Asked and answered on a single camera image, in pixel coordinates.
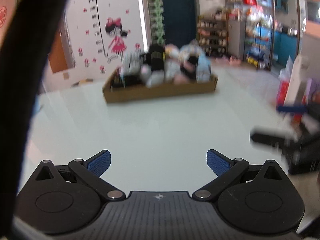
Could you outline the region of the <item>black and pink sock roll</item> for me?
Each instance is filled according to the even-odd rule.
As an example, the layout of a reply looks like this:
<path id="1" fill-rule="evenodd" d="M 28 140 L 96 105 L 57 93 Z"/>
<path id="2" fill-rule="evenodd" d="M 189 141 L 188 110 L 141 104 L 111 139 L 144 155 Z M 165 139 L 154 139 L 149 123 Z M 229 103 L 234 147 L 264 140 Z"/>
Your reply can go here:
<path id="1" fill-rule="evenodd" d="M 199 64 L 199 57 L 197 55 L 189 55 L 180 66 L 181 73 L 189 80 L 195 81 L 197 77 L 197 67 Z"/>

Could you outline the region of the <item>cardboard tray box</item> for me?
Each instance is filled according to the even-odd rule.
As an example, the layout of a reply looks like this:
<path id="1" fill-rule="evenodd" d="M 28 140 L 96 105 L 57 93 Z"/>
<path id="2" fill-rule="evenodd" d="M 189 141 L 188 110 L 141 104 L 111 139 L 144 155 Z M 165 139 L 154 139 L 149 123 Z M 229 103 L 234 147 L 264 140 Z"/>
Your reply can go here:
<path id="1" fill-rule="evenodd" d="M 212 74 L 210 81 L 205 83 L 186 83 L 173 85 L 164 83 L 160 86 L 147 88 L 143 85 L 129 88 L 113 88 L 111 81 L 116 76 L 115 70 L 103 85 L 102 91 L 106 103 L 122 103 L 129 101 L 150 100 L 157 98 L 168 98 L 173 96 L 184 96 L 194 94 L 208 94 L 216 90 L 218 76 Z"/>

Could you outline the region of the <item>open cardboard box on floor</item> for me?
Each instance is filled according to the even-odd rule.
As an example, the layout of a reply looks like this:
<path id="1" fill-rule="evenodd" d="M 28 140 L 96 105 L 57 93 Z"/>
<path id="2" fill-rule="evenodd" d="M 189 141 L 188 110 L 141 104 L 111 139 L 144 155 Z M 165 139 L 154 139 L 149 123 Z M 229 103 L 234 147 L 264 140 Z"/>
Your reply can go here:
<path id="1" fill-rule="evenodd" d="M 94 82 L 93 79 L 86 78 L 86 79 L 82 79 L 82 80 L 72 84 L 71 87 L 79 87 L 79 86 L 82 86 L 82 85 L 85 85 L 88 83 L 93 83 L 93 82 Z"/>

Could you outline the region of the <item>wooden shoe rack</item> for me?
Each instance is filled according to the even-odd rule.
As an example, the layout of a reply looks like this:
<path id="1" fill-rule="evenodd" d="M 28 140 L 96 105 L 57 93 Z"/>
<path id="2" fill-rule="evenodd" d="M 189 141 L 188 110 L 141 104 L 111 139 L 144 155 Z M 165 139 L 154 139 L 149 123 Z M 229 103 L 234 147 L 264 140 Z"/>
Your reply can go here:
<path id="1" fill-rule="evenodd" d="M 197 23 L 197 40 L 208 57 L 226 56 L 228 53 L 228 19 L 226 15 L 201 15 Z"/>

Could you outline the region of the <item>grey plush mouse toy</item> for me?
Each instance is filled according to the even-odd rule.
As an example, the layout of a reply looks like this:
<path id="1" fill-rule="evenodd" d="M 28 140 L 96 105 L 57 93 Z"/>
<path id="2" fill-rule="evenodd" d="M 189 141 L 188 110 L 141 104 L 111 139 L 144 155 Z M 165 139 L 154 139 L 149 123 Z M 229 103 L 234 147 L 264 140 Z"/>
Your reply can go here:
<path id="1" fill-rule="evenodd" d="M 144 64 L 140 68 L 140 79 L 148 88 L 160 86 L 164 83 L 171 83 L 175 77 L 174 68 L 164 68 L 161 70 L 151 70 L 151 66 Z"/>

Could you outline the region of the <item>blue plush doll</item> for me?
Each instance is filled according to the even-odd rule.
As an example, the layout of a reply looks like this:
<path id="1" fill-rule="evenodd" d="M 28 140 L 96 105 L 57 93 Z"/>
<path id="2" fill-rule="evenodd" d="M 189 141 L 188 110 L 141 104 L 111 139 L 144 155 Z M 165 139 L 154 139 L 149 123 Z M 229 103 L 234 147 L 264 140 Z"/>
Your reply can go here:
<path id="1" fill-rule="evenodd" d="M 191 82 L 206 83 L 211 77 L 211 62 L 196 40 L 181 47 L 179 54 L 180 72 Z"/>

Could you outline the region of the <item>grey sock bundle in box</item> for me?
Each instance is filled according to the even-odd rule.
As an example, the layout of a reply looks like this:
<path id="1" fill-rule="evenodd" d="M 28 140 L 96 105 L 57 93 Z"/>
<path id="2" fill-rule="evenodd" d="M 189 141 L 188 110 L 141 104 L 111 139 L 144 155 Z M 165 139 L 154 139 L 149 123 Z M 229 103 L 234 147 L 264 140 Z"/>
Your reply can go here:
<path id="1" fill-rule="evenodd" d="M 123 66 L 121 68 L 121 74 L 127 75 L 137 75 L 140 72 L 140 68 L 144 62 L 144 54 L 140 52 L 131 52 L 124 56 Z"/>

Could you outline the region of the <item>black sock roll in box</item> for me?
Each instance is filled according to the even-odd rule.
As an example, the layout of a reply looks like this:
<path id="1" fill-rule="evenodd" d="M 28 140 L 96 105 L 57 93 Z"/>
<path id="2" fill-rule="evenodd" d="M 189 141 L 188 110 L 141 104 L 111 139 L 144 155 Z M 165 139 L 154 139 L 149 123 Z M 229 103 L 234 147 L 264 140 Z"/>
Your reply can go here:
<path id="1" fill-rule="evenodd" d="M 165 50 L 164 47 L 159 44 L 152 44 L 149 46 L 149 66 L 151 71 L 160 71 L 164 70 L 164 56 Z"/>

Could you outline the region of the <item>girl height chart sticker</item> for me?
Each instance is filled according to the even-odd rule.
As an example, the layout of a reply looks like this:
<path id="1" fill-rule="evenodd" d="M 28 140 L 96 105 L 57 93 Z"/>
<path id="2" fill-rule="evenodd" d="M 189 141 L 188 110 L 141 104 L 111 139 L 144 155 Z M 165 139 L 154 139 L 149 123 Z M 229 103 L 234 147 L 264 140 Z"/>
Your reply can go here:
<path id="1" fill-rule="evenodd" d="M 107 62 L 111 63 L 113 60 L 120 58 L 121 63 L 123 63 L 124 52 L 127 49 L 124 38 L 127 38 L 127 36 L 131 33 L 131 30 L 123 29 L 120 17 L 109 17 L 105 25 L 105 31 L 107 35 L 112 38 L 107 47 L 108 51 L 111 53 L 111 55 L 108 56 Z"/>

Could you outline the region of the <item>dark blue door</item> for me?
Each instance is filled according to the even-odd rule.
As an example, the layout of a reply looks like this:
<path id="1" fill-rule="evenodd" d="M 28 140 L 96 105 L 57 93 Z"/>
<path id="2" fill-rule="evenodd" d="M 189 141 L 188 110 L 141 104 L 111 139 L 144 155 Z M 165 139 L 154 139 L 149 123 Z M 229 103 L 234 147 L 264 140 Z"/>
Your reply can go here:
<path id="1" fill-rule="evenodd" d="M 182 47 L 196 37 L 195 0 L 163 0 L 166 44 Z"/>

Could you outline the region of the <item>green white folding rack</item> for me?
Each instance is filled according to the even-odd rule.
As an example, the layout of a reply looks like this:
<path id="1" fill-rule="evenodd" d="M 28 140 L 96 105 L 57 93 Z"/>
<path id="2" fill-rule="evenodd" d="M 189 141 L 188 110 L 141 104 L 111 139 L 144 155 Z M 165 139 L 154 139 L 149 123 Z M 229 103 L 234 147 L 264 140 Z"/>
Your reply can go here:
<path id="1" fill-rule="evenodd" d="M 163 0 L 148 0 L 148 10 L 153 43 L 165 44 L 164 8 Z"/>

